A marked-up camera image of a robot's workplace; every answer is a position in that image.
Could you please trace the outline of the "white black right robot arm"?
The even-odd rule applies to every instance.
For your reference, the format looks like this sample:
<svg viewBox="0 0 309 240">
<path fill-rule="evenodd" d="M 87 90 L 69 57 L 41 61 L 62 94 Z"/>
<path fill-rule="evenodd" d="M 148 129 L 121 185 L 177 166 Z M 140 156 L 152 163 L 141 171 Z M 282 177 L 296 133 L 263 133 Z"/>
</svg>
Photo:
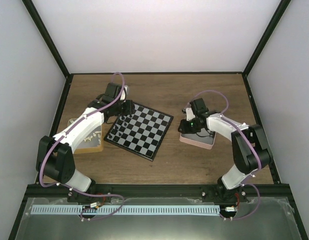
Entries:
<svg viewBox="0 0 309 240">
<path fill-rule="evenodd" d="M 248 178 L 273 161 L 264 129 L 232 120 L 223 111 L 209 110 L 202 98 L 190 101 L 182 109 L 185 118 L 178 132 L 182 143 L 212 149 L 217 135 L 229 140 L 232 147 L 233 166 L 221 176 L 216 185 L 217 197 L 229 201 Z"/>
</svg>

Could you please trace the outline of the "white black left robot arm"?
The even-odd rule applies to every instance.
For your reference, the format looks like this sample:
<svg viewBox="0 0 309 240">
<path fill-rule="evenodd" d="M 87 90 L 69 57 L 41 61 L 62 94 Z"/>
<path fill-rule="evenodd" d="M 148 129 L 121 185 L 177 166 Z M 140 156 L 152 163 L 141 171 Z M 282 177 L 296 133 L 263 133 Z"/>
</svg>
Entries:
<svg viewBox="0 0 309 240">
<path fill-rule="evenodd" d="M 76 169 L 74 152 L 80 143 L 96 128 L 101 127 L 110 117 L 130 115 L 134 112 L 134 103 L 127 100 L 129 87 L 110 82 L 105 93 L 100 94 L 87 105 L 84 112 L 67 128 L 52 137 L 40 139 L 36 160 L 39 182 L 43 187 L 43 177 L 49 177 L 79 191 L 85 202 L 93 201 L 97 190 L 91 186 L 93 180 Z"/>
</svg>

